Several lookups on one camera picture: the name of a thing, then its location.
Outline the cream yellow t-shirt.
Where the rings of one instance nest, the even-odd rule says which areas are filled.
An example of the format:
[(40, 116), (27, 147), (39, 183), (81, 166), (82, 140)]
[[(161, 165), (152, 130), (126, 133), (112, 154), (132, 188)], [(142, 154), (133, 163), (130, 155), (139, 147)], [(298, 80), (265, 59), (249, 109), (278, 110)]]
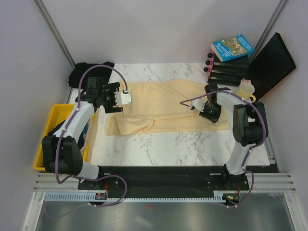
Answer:
[(120, 113), (108, 117), (105, 133), (134, 135), (162, 132), (193, 132), (228, 130), (226, 111), (218, 122), (199, 115), (180, 102), (205, 93), (204, 84), (175, 79), (165, 82), (130, 82), (131, 102)]

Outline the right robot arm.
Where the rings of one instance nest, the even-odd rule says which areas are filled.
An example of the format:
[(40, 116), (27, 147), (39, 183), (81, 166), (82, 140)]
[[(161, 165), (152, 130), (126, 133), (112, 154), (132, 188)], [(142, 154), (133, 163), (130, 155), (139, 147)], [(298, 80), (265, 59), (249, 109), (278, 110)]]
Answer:
[(222, 107), (233, 113), (232, 133), (234, 149), (226, 163), (228, 173), (220, 177), (221, 186), (232, 189), (237, 185), (236, 175), (245, 172), (252, 149), (262, 145), (268, 136), (268, 125), (264, 104), (252, 103), (231, 92), (229, 88), (218, 88), (217, 84), (205, 86), (207, 101), (202, 103), (199, 116), (218, 122)]

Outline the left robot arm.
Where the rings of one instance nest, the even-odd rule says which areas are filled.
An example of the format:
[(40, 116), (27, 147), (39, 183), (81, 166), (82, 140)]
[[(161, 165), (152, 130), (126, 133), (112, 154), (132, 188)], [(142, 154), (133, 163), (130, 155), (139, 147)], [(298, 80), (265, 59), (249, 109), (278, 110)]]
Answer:
[(105, 176), (97, 165), (83, 159), (78, 140), (96, 110), (122, 112), (123, 103), (130, 102), (128, 90), (120, 91), (120, 83), (104, 84), (101, 77), (89, 77), (87, 86), (79, 88), (72, 112), (51, 135), (42, 139), (43, 166), (56, 176), (66, 174), (79, 179), (88, 179), (95, 189), (105, 185)]

